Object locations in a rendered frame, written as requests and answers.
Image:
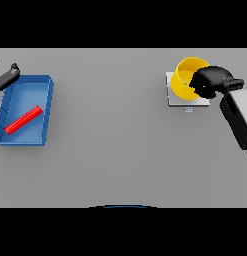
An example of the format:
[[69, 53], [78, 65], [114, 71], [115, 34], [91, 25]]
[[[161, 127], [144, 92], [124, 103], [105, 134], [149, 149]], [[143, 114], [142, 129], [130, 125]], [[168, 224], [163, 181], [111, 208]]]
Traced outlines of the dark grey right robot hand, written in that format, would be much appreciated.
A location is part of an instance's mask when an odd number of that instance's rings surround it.
[[213, 99], [216, 93], [226, 94], [229, 91], [240, 90], [244, 80], [235, 78], [230, 71], [219, 66], [199, 68], [192, 76], [189, 87], [202, 98]]

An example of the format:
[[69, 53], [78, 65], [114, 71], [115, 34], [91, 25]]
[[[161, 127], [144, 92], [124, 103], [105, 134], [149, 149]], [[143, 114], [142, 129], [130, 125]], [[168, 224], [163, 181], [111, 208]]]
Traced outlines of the pale square measuring scale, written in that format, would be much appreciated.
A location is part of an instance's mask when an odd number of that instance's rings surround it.
[[167, 98], [169, 107], [208, 107], [210, 102], [205, 98], [198, 98], [194, 100], [184, 100], [177, 96], [171, 89], [172, 72], [165, 73], [165, 82], [167, 87]]

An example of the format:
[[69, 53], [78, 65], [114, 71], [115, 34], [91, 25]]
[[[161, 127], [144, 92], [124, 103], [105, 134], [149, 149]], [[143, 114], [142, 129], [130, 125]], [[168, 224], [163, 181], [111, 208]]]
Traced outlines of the blue tray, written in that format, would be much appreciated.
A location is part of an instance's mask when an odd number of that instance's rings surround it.
[[[21, 75], [3, 91], [0, 103], [1, 146], [44, 146], [47, 140], [54, 83], [50, 75]], [[9, 135], [5, 128], [39, 106], [42, 113]]]

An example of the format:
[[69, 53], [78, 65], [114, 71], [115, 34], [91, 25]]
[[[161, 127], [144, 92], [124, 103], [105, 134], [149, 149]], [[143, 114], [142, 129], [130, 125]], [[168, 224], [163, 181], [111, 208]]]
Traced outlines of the red beaker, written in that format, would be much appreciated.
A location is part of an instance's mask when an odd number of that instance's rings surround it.
[[30, 109], [28, 112], [26, 112], [25, 114], [14, 120], [11, 124], [6, 126], [5, 132], [8, 135], [13, 134], [14, 132], [22, 128], [24, 125], [38, 117], [42, 112], [43, 110], [41, 109], [41, 107], [39, 105], [36, 105], [34, 108]]

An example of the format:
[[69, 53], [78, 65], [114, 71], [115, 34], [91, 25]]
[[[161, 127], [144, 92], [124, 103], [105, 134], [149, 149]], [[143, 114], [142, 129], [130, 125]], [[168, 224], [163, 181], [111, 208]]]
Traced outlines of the yellow bowl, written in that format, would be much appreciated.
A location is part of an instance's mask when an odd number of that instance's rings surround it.
[[208, 67], [209, 63], [202, 58], [190, 56], [181, 60], [171, 77], [171, 89], [173, 93], [182, 100], [196, 100], [200, 96], [194, 92], [194, 88], [190, 87], [190, 82], [194, 73], [204, 67]]

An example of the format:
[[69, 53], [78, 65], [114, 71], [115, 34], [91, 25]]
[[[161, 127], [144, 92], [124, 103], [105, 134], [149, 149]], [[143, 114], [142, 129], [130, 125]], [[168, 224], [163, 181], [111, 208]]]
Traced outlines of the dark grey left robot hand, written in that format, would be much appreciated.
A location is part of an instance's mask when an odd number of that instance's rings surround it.
[[0, 76], [0, 91], [3, 91], [20, 77], [20, 69], [16, 63], [11, 65], [9, 71]]

